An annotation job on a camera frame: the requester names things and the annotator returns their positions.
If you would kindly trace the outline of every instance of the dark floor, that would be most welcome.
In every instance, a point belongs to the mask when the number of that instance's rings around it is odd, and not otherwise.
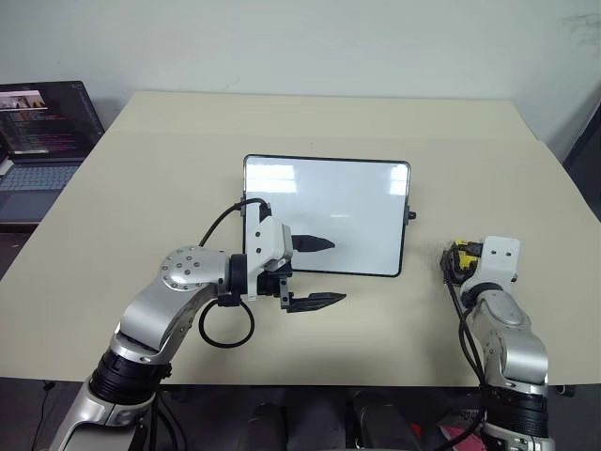
[[[50,391],[35,449],[48,446],[80,384],[60,382]],[[0,449],[31,448],[44,392],[42,381],[0,378]],[[163,392],[183,426],[190,450],[235,450],[253,409],[265,402],[285,407],[288,450],[342,449],[347,446],[347,400],[356,389],[347,387],[172,386]],[[387,394],[411,423],[420,425],[424,450],[441,438],[435,423],[451,408],[473,407],[476,397],[465,389],[378,388]],[[601,386],[580,385],[574,397],[550,390],[549,432],[558,450],[601,449]],[[160,432],[158,449],[170,449]]]

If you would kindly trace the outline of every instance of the white board surface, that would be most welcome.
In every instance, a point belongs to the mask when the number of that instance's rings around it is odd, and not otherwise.
[[[246,198],[268,201],[293,235],[335,243],[320,252],[295,251],[295,271],[400,273],[408,163],[250,155],[244,169]],[[257,225],[258,206],[251,204],[245,233]]]

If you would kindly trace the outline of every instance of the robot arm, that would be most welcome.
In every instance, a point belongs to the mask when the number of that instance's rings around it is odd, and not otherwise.
[[[196,245],[169,254],[157,277],[128,306],[50,451],[93,449],[98,438],[100,449],[133,449],[136,425],[148,412],[161,380],[170,375],[170,362],[204,303],[217,299],[236,304],[240,295],[253,300],[263,294],[279,296],[282,308],[295,312],[343,299],[346,295],[337,293],[293,298],[288,290],[292,241],[289,227],[269,215],[249,241],[248,255],[228,256]]]
[[[547,351],[511,295],[519,241],[456,243],[452,278],[484,355],[482,430],[488,451],[552,451],[547,431]]]

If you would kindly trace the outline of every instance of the table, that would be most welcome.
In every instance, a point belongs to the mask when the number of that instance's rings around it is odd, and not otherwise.
[[[522,242],[514,294],[547,346],[549,381],[601,381],[601,227],[510,102],[159,92],[133,96],[0,282],[0,376],[89,375],[162,258],[239,199],[249,153],[409,161],[418,219],[403,272],[297,273],[299,296],[347,298],[292,315],[261,298],[254,337],[235,350],[194,325],[167,382],[475,384],[438,261],[452,239],[486,235]],[[208,247],[239,252],[241,236],[229,217]],[[239,310],[211,312],[208,332],[245,334]]]

